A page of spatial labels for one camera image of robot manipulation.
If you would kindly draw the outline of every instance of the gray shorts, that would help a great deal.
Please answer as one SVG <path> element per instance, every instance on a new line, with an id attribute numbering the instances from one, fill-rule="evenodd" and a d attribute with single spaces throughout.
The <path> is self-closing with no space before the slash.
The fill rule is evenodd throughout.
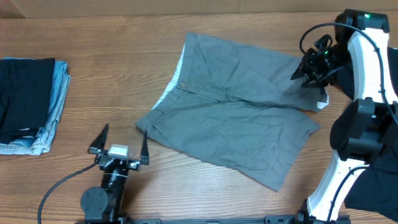
<path id="1" fill-rule="evenodd" d="M 148 136 L 189 156 L 236 169 L 278 191 L 318 124 L 325 92 L 290 80 L 297 57 L 188 33 L 176 74 L 137 122 Z"/>

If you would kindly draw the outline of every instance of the white plastic part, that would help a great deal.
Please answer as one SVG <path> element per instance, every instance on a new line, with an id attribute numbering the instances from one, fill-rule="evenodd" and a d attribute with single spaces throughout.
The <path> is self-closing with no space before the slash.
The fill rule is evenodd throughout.
<path id="1" fill-rule="evenodd" d="M 129 159 L 129 146 L 112 144 L 108 150 L 108 155 L 118 157 L 120 159 Z"/>
<path id="2" fill-rule="evenodd" d="M 387 57 L 389 34 L 380 29 L 366 28 L 364 32 L 380 48 L 384 67 L 384 89 L 389 104 L 398 101 L 391 83 Z M 383 103 L 380 93 L 380 65 L 377 53 L 372 44 L 359 32 L 354 32 L 348 41 L 354 70 L 354 100 L 371 97 L 374 102 Z"/>
<path id="3" fill-rule="evenodd" d="M 361 166 L 367 165 L 364 165 L 363 161 L 358 161 L 355 159 L 347 159 L 347 161 L 342 161 L 337 151 L 333 151 L 331 162 L 329 163 L 321 182 L 314 193 L 312 193 L 307 200 L 308 214 L 310 216 L 316 217 L 317 220 L 327 221 L 331 201 L 333 200 L 341 181 L 351 169 Z M 337 219 L 338 211 L 343 203 L 344 198 L 347 196 L 355 180 L 362 172 L 363 169 L 356 170 L 353 175 L 348 177 L 337 196 L 330 220 Z"/>

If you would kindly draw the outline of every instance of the light blue jeans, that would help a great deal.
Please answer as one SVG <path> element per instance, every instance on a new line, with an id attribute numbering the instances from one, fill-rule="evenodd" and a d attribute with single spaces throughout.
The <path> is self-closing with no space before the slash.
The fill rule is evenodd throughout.
<path id="1" fill-rule="evenodd" d="M 68 64 L 66 62 L 55 61 L 49 116 L 45 127 L 39 128 L 36 136 L 19 138 L 10 142 L 10 144 L 0 144 L 0 154 L 28 154 L 38 156 L 43 152 L 49 152 L 61 119 L 69 87 L 70 75 L 67 68 Z"/>

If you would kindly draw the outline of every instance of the wood grain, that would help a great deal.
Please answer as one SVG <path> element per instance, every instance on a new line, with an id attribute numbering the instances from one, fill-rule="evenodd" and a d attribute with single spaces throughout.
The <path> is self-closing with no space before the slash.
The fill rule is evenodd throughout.
<path id="1" fill-rule="evenodd" d="M 0 20 L 0 56 L 55 57 L 69 63 L 72 81 L 52 150 L 42 156 L 0 156 L 0 223 L 36 223 L 39 203 L 56 181 L 93 162 L 90 142 L 109 123 L 110 143 L 137 155 L 142 135 L 134 123 L 162 94 L 174 74 L 187 31 L 210 34 L 300 55 L 301 35 L 333 21 L 337 12 L 206 16 L 91 17 Z M 398 41 L 398 12 L 388 12 L 391 45 Z M 308 36 L 305 48 L 324 33 Z M 328 88 L 330 105 L 307 113 L 322 126 L 295 161 L 280 192 L 239 172 L 192 159 L 149 142 L 151 165 L 131 172 L 125 210 L 134 218 L 233 218 L 294 213 L 318 185 L 331 157 L 328 138 L 348 99 Z M 43 223 L 83 218 L 80 196 L 99 185 L 97 168 L 68 180 L 47 200 Z M 376 213 L 342 208 L 353 223 L 389 223 Z"/>
<path id="2" fill-rule="evenodd" d="M 27 18 L 398 10 L 396 0 L 13 0 Z"/>

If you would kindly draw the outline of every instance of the black fabric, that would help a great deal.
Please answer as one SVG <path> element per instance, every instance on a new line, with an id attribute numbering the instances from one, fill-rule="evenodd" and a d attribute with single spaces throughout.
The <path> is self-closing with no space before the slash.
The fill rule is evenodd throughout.
<path id="1" fill-rule="evenodd" d="M 379 212 L 398 222 L 398 175 L 379 171 L 398 172 L 398 150 L 378 158 L 372 168 L 358 177 L 345 199 L 346 207 Z"/>
<path id="2" fill-rule="evenodd" d="M 54 63 L 54 58 L 0 60 L 1 143 L 45 126 Z"/>
<path id="3" fill-rule="evenodd" d="M 335 85 L 340 86 L 344 94 L 350 99 L 354 98 L 354 70 L 352 63 L 347 63 L 342 69 L 336 72 Z"/>
<path id="4" fill-rule="evenodd" d="M 398 95 L 398 49 L 387 48 L 392 87 Z"/>

